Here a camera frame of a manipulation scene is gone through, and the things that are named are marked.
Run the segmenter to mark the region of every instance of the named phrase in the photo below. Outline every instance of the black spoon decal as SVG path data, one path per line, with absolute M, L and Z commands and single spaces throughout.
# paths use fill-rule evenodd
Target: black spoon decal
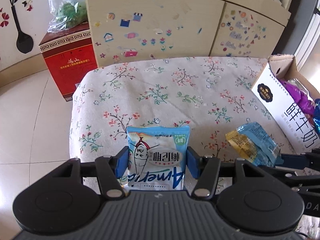
M 13 15 L 14 22 L 15 22 L 17 30 L 18 30 L 18 38 L 17 38 L 16 45 L 17 45 L 18 51 L 26 54 L 26 53 L 32 51 L 32 49 L 33 49 L 33 39 L 30 35 L 25 34 L 20 28 L 20 24 L 18 21 L 17 13 L 16 13 L 16 8 L 14 6 L 14 4 L 17 1 L 18 0 L 10 0 L 12 15 Z

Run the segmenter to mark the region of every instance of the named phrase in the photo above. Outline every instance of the floral tablecloth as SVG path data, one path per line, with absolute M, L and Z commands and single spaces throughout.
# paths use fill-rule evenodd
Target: floral tablecloth
M 116 155 L 128 144 L 131 126 L 189 125 L 189 146 L 199 155 L 233 162 L 237 153 L 225 134 L 247 122 L 258 122 L 280 146 L 290 143 L 267 109 L 250 91 L 266 59 L 187 57 L 111 65 L 93 70 L 73 95 L 70 157 L 92 162 Z M 229 180 L 220 178 L 218 191 Z M 95 179 L 84 184 L 98 191 Z M 188 170 L 184 185 L 196 184 Z M 299 229 L 318 235 L 319 219 L 304 220 Z

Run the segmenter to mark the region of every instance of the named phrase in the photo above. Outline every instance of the white cardboard box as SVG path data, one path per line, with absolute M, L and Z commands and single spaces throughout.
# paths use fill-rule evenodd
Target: white cardboard box
M 296 153 L 311 152 L 320 138 L 278 79 L 297 78 L 315 100 L 319 92 L 297 71 L 293 55 L 272 56 L 251 87 L 252 92 L 276 120 Z

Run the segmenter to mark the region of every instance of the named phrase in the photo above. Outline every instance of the blue snack wrapper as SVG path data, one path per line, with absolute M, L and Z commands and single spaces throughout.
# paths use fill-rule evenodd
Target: blue snack wrapper
M 316 107 L 313 113 L 313 122 L 315 124 L 315 131 L 320 135 L 320 98 L 315 100 Z
M 226 138 L 242 158 L 256 166 L 273 167 L 280 155 L 278 145 L 257 122 L 241 125 Z
M 190 127 L 127 128 L 128 187 L 182 190 Z

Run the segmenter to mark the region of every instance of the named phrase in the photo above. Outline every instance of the cabinet door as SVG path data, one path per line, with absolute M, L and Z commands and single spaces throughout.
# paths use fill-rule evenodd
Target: cabinet door
M 223 6 L 221 0 L 87 0 L 98 65 L 209 56 Z
M 283 30 L 261 14 L 227 3 L 210 56 L 268 58 Z

